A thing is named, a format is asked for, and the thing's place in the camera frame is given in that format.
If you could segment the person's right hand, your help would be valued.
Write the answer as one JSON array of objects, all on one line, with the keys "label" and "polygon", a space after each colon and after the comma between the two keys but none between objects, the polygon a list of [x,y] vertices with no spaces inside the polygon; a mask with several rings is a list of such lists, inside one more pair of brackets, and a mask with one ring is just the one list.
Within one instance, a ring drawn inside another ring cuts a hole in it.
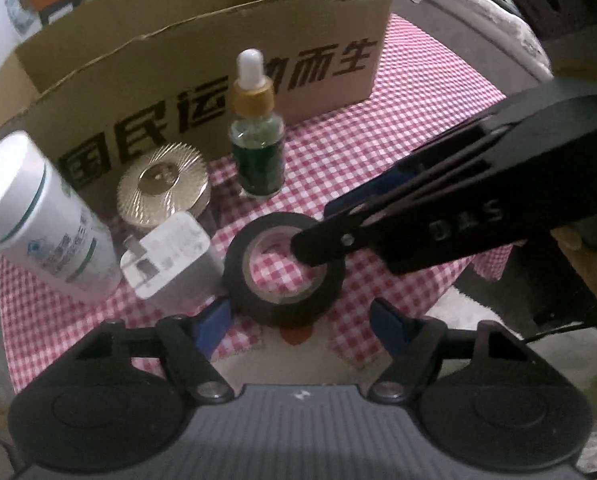
[{"label": "person's right hand", "polygon": [[597,252],[586,247],[583,238],[571,226],[552,230],[551,235],[597,299]]}]

